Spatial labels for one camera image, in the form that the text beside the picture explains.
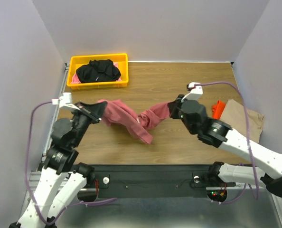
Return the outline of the pink red t shirt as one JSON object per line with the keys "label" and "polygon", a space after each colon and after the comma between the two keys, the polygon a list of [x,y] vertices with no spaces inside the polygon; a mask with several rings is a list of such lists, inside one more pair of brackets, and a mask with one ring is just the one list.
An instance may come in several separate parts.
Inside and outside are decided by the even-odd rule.
{"label": "pink red t shirt", "polygon": [[121,99],[112,101],[101,99],[98,102],[107,103],[102,116],[102,121],[107,126],[112,124],[123,125],[132,137],[140,139],[145,144],[151,144],[153,141],[153,136],[149,133],[149,130],[154,129],[162,121],[169,118],[175,105],[175,102],[158,103],[137,114]]}

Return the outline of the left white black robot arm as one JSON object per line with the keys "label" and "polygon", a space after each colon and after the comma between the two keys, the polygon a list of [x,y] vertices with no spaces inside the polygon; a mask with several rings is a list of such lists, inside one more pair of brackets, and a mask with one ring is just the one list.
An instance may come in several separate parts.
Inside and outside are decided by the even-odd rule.
{"label": "left white black robot arm", "polygon": [[54,228],[56,220],[69,207],[83,187],[97,185],[94,167],[80,163],[73,169],[78,156],[76,148],[88,126],[101,121],[107,102],[96,104],[68,103],[64,105],[72,119],[55,122],[40,180],[35,191],[29,189],[31,201],[21,218],[11,228]]}

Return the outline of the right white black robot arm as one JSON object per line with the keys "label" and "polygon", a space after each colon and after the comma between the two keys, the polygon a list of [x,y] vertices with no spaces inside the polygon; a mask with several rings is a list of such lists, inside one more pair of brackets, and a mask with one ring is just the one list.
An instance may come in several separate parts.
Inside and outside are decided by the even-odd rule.
{"label": "right white black robot arm", "polygon": [[207,174],[212,185],[240,182],[266,188],[282,198],[282,154],[247,140],[229,124],[208,117],[206,108],[196,100],[179,95],[167,105],[172,119],[180,119],[191,135],[204,144],[233,153],[251,166],[215,162]]}

